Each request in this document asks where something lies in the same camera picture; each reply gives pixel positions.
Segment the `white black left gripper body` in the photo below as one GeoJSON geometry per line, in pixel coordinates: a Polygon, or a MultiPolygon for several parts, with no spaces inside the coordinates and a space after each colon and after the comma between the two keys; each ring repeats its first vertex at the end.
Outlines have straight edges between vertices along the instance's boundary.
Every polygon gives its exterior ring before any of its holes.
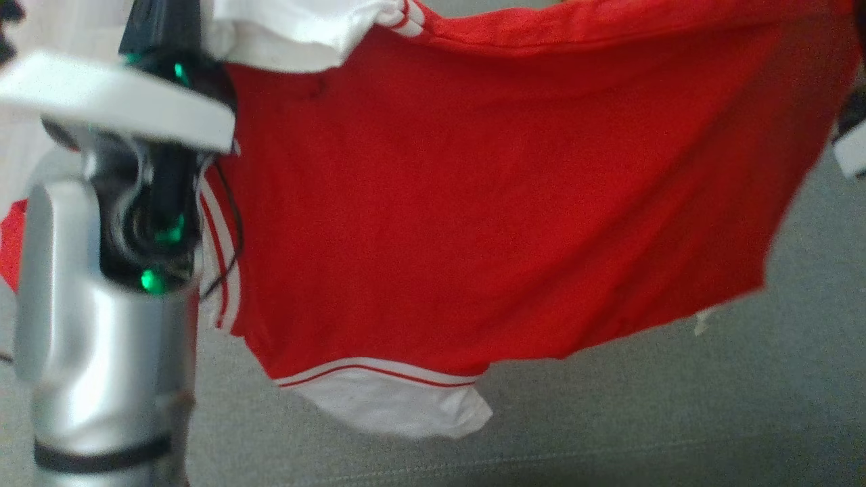
{"type": "Polygon", "coordinates": [[[229,152],[235,113],[195,89],[213,66],[198,1],[136,1],[120,51],[103,62],[37,50],[2,70],[2,104],[66,133],[95,130],[202,152],[229,152]]]}

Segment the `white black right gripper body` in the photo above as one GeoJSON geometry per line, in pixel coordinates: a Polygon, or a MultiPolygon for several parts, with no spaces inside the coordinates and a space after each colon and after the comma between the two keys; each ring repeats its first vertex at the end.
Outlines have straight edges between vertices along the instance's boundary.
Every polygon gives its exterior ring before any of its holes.
{"type": "Polygon", "coordinates": [[[865,177],[865,89],[857,87],[848,98],[836,124],[833,154],[848,179],[865,177]]]}

